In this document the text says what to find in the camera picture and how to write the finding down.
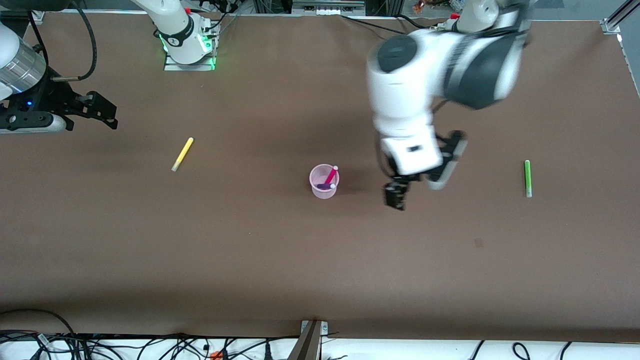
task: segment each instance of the cable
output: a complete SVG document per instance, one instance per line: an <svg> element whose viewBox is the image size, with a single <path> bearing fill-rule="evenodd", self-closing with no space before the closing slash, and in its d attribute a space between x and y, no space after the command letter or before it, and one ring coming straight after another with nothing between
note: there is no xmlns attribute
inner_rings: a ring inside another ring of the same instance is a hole
<svg viewBox="0 0 640 360"><path fill-rule="evenodd" d="M269 341L275 341L275 340L281 340L281 339L295 339L295 338L298 338L298 336L294 335L294 336L281 336L279 338L270 338L268 340L264 340L264 341L261 341L261 342L259 342L257 344L251 345L250 347L247 347L242 351L236 352L235 354L229 354L229 360L234 360L235 358L237 358L238 356L244 354L245 352L247 352L247 351L249 351L249 350L251 350L251 349L253 349L255 347L259 347L260 345L264 345L264 344L268 343Z"/></svg>
<svg viewBox="0 0 640 360"><path fill-rule="evenodd" d="M157 340L157 339L151 339L146 344L142 345L142 347L140 348L140 351L138 352L138 356L137 356L136 360L140 360L140 357L142 356L142 353L145 351L147 346L155 345L155 344L152 344L155 340Z"/></svg>
<svg viewBox="0 0 640 360"><path fill-rule="evenodd" d="M84 25L86 26L86 30L89 32L89 38L91 39L91 50L92 50L91 67L89 68L89 71L87 71L85 75L78 76L78 80L84 80L89 76L91 76L91 74L93 74L93 71L95 70L95 66L98 63L98 47L95 44L95 36L93 35L93 29L91 28L91 24L89 24L89 19L86 18L84 11L82 10L82 8L80 8L80 6L78 6L78 3L76 2L76 0L71 0L71 3L76 7L76 9L78 10L78 13L82 17L82 20L84 21Z"/></svg>
<svg viewBox="0 0 640 360"><path fill-rule="evenodd" d="M380 13L380 11L382 10L382 8L386 5L387 6L387 11L389 11L389 0L384 0L384 2L382 2L382 4L380 5L380 7L378 8L377 12L373 13L373 16L377 16L377 14Z"/></svg>
<svg viewBox="0 0 640 360"><path fill-rule="evenodd" d="M209 30L211 30L211 29L215 28L216 26L220 25L220 23L222 22L222 19L224 19L224 18L225 18L225 16L227 16L227 14L228 14L228 13L222 13L222 16L220 17L220 20L218 20L218 22L217 22L217 23L215 23L215 24L213 24L213 25L209 26L208 28L204 28L204 31L209 31Z"/></svg>
<svg viewBox="0 0 640 360"><path fill-rule="evenodd" d="M516 350L516 347L521 347L522 350L524 350L524 353L527 357L522 357L519 353L518 350ZM524 346L523 343L513 343L511 345L511 351L513 351L513 355L516 355L517 358L519 358L520 360L531 360L531 356L529 356L529 351L527 350L527 347Z"/></svg>
<svg viewBox="0 0 640 360"><path fill-rule="evenodd" d="M101 344L96 343L96 344L94 344L94 346L92 346L92 347L91 347L91 351L92 351L92 353L96 353L96 354L98 354L98 355L100 355L100 356L104 356L104 357L106 357L107 359L113 360L113 358L112 358L112 357L107 356L107 355L104 355L104 354L103 354L103 353L101 353L101 352L94 352L94 349L95 349L96 347L105 348L105 349L109 350L110 352L114 353L114 354L117 356L117 358L118 358L119 360L124 360L124 359L123 359L123 357L122 357L122 356L121 356L121 355L120 355L116 350L113 350L113 349L112 349L111 347L109 347L108 345L101 345Z"/></svg>
<svg viewBox="0 0 640 360"><path fill-rule="evenodd" d="M66 82L66 81L84 80L84 79L88 78L89 76L91 76L91 74L93 74L93 71L95 70L95 66L98 63L98 47L95 44L95 35L93 34L93 29L91 27L91 24L89 23L89 19L86 18L86 15L84 14L84 11L78 5L76 0L70 0L70 1L75 6L76 10L78 11L80 16L82 17L84 25L86 26L86 30L89 32L89 38L91 39L91 50L92 50L91 67L89 68L89 71L87 71L86 74L84 74L84 75L72 76L72 77L57 76L55 78L51 78L51 80L54 81L54 82Z"/></svg>
<svg viewBox="0 0 640 360"><path fill-rule="evenodd" d="M38 26L36 26L35 20L33 20L33 12L29 12L29 23L31 23L31 27L33 28L33 33L36 35L36 39L38 40L38 45L42 48L42 56L44 57L44 62L49 66L49 55L47 54L47 48L44 47L44 42L42 41L42 37L40 36L40 31L38 30Z"/></svg>
<svg viewBox="0 0 640 360"><path fill-rule="evenodd" d="M478 346L476 346L476 351L474 351L474 354L469 358L469 360L476 360L476 356L478 355L478 352L480 351L482 344L484 344L484 340L481 340L478 343Z"/></svg>
<svg viewBox="0 0 640 360"><path fill-rule="evenodd" d="M222 35L222 33L224 33L224 32L225 32L225 30L226 30L229 26L231 26L231 24L233 24L233 23L234 23L234 21L236 21L236 19L237 19L237 18L239 18L239 17L240 17L239 15L234 15L234 18L233 18L233 19L231 19L231 21L230 21L227 25L225 25L225 27L224 27L224 28L220 29L220 32L219 32L218 34L219 34L219 35Z"/></svg>
<svg viewBox="0 0 640 360"><path fill-rule="evenodd" d="M564 352L569 347L569 345L571 345L571 343L572 343L572 341L569 341L568 343L564 344L564 347L562 348L562 351L560 351L560 360L564 360Z"/></svg>
<svg viewBox="0 0 640 360"><path fill-rule="evenodd" d="M369 26L373 26L374 28L378 28L378 29L382 29L382 30L387 30L387 31L391 31L392 33L396 33L396 34L402 34L402 35L406 35L406 33L403 33L402 31L398 31L398 30L394 30L394 29L389 29L389 28L385 28L384 26L380 26L380 25L375 25L375 24L371 24L370 22L364 22L364 21L360 21L358 19L352 19L348 16L344 16L344 15L340 15L341 17L351 20L353 22L358 22L360 24L365 24L365 25L369 25Z"/></svg>
<svg viewBox="0 0 640 360"><path fill-rule="evenodd" d="M69 325L69 323L62 316L54 313L53 311L43 310L43 309L33 309L33 308L22 308L22 309L13 309L13 310L3 311L2 313L0 313L0 316L6 315L6 314L11 314L11 313L44 313L44 314L49 314L49 315L55 317L56 319L58 319L67 328L67 330L69 330L69 333L72 336L74 336L74 337L76 336L76 333L71 328L71 325ZM87 348L86 342L85 341L79 341L79 342L80 342L80 345L82 345L82 348L84 350L84 358L87 359L87 360L90 360L91 359L91 354L89 353L89 350ZM76 359L80 360L80 349L78 347L75 348L74 354L76 356Z"/></svg>
<svg viewBox="0 0 640 360"><path fill-rule="evenodd" d="M426 28L426 26L422 26L422 25L418 24L417 22L413 21L413 19L409 18L409 16L403 15L401 13L397 14L394 17L397 18L397 19L407 20L409 22L409 24L415 26L416 28L419 28L419 29L425 29Z"/></svg>

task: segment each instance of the table surface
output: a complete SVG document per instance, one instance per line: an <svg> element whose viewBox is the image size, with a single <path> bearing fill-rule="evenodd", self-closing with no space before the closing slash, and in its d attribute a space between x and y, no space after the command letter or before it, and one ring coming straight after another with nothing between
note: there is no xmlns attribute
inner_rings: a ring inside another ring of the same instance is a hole
<svg viewBox="0 0 640 360"><path fill-rule="evenodd" d="M640 334L640 100L597 22L534 23L508 99L438 112L469 145L444 190L417 184L398 212L365 82L390 33L241 17L216 70L163 72L148 17L89 18L98 66L73 87L116 104L120 125L0 140L1 308L55 310L78 332L276 336L317 317L342 336ZM47 14L42 34L58 72L88 68L77 15ZM318 163L340 166L330 200L308 185Z"/></svg>

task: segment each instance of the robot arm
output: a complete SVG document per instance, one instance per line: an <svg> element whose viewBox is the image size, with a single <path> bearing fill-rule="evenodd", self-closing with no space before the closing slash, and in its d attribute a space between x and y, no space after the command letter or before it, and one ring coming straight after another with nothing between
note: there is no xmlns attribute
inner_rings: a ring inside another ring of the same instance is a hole
<svg viewBox="0 0 640 360"><path fill-rule="evenodd" d="M164 48L173 60L191 64L212 51L211 20L187 14L180 0L132 0L151 17Z"/></svg>
<svg viewBox="0 0 640 360"><path fill-rule="evenodd" d="M386 40L367 61L373 123L394 171L385 194L387 204L396 209L404 209L409 183L420 181L421 175L432 189L444 187L466 145L461 131L449 138L436 135L431 125L433 97L478 110L506 98L515 85L531 3L503 0L489 26L465 20L465 15L478 14L467 8L481 4L490 12L488 3L498 4L496 0L467 1L453 24L474 32L419 29Z"/></svg>
<svg viewBox="0 0 640 360"><path fill-rule="evenodd" d="M70 0L0 0L14 10L59 11ZM168 54L189 64L212 51L211 20L187 14L180 0L134 0L158 27ZM97 92L75 93L69 83L53 81L60 75L16 33L0 23L0 134L55 133L73 130L68 115L97 119L116 129L116 106Z"/></svg>

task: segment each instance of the metal bracket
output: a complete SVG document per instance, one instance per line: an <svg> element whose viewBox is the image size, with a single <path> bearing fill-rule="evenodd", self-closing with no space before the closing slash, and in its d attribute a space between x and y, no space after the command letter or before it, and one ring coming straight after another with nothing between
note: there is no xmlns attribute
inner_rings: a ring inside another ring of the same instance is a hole
<svg viewBox="0 0 640 360"><path fill-rule="evenodd" d="M303 320L302 321L302 326L300 327L300 334L302 334L305 331L305 328L307 327L307 325L311 321L315 321L315 320ZM329 335L329 323L320 322L320 336L327 336L327 335Z"/></svg>
<svg viewBox="0 0 640 360"><path fill-rule="evenodd" d="M302 334L287 360L318 360L321 336L328 334L328 324L320 320L305 320L301 330Z"/></svg>
<svg viewBox="0 0 640 360"><path fill-rule="evenodd" d="M606 35L620 33L619 25L638 8L640 8L640 0L625 0L611 16L600 21L602 31Z"/></svg>
<svg viewBox="0 0 640 360"><path fill-rule="evenodd" d="M609 28L609 19L600 20L600 27L605 35L620 34L620 27L616 26L612 29Z"/></svg>

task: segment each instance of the plastic cup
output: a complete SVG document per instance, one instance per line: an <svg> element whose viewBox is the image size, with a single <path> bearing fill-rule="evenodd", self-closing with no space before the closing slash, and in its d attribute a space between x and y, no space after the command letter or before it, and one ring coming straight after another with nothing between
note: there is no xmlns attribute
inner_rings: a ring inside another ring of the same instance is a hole
<svg viewBox="0 0 640 360"><path fill-rule="evenodd" d="M340 182L340 172L336 172L335 176L331 180L331 184L335 184L335 189L318 189L316 184L324 184L329 173L333 169L333 165L320 164L311 170L309 174L309 183L311 184L311 191L314 192L316 197L320 199L329 199L332 197L336 190L338 190L338 183Z"/></svg>

